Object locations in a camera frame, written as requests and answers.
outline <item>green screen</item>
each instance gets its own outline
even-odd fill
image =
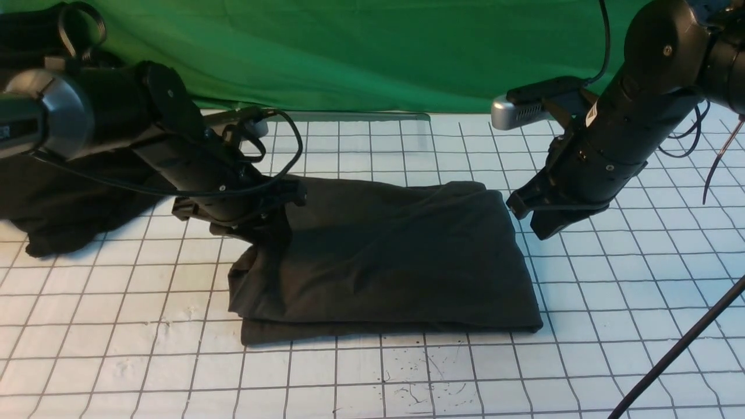
[[[597,0],[89,0],[108,50],[173,66],[200,104],[287,110],[488,113],[507,90],[590,77]],[[36,10],[52,0],[0,0]],[[609,0],[612,60],[647,0]]]

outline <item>folded black cloth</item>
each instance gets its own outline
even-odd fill
[[[543,323],[497,191],[303,178],[289,245],[229,273],[245,345],[358,333],[531,331]]]

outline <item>table surface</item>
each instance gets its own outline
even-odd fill
[[[745,135],[701,204],[736,122],[713,107],[689,158],[652,156],[611,209],[550,240],[513,220],[545,318],[535,335],[245,348],[226,273],[247,245],[176,220],[169,202],[53,259],[31,259],[25,235],[0,224],[0,418],[606,418],[745,273]],[[558,133],[553,122],[494,131],[488,115],[299,127],[307,152],[294,173],[476,180],[504,197],[543,166]],[[682,153],[692,139],[664,146]],[[276,173],[295,140],[271,123],[264,142],[257,166]],[[744,318],[740,299],[628,417],[745,418]]]

